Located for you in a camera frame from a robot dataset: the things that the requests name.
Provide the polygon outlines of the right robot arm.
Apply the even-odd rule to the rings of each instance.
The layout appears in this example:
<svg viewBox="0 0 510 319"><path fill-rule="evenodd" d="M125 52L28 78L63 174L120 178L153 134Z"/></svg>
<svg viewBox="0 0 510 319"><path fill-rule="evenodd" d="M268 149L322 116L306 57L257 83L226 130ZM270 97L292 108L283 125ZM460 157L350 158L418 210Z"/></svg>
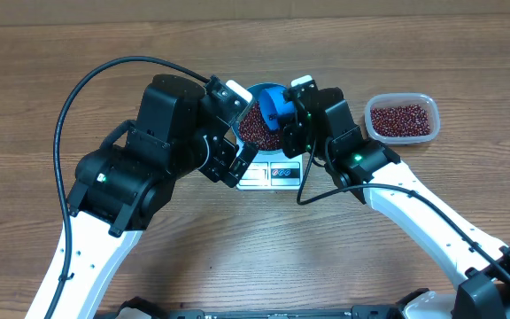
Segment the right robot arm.
<svg viewBox="0 0 510 319"><path fill-rule="evenodd" d="M284 153L323 160L337 192L351 192L396 223L444 271L453 295L421 290L400 318L510 318L510 247L478 229L425 187L391 148L364 138L339 88L314 82L283 92Z"/></svg>

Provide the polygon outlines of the blue plastic measuring scoop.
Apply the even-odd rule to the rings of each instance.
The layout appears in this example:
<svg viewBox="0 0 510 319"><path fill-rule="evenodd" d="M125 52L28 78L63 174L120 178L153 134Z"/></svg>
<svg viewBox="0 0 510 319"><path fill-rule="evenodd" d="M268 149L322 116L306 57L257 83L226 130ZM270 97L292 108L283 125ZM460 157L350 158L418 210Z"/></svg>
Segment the blue plastic measuring scoop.
<svg viewBox="0 0 510 319"><path fill-rule="evenodd" d="M293 102L284 97L286 91L286 87L266 83L259 93L261 116L270 131L280 130L282 122L291 119L296 112Z"/></svg>

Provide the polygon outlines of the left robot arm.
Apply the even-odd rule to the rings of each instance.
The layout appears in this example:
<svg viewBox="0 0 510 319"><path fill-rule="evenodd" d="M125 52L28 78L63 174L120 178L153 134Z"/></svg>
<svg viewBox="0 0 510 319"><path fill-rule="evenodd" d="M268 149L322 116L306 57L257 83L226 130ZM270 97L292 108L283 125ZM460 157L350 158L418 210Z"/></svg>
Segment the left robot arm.
<svg viewBox="0 0 510 319"><path fill-rule="evenodd" d="M235 187L256 155L226 139L254 102L238 83L212 77L205 85L158 74L139 113L123 121L75 169L66 203L69 226L27 315L91 318L153 215L177 180L197 170Z"/></svg>

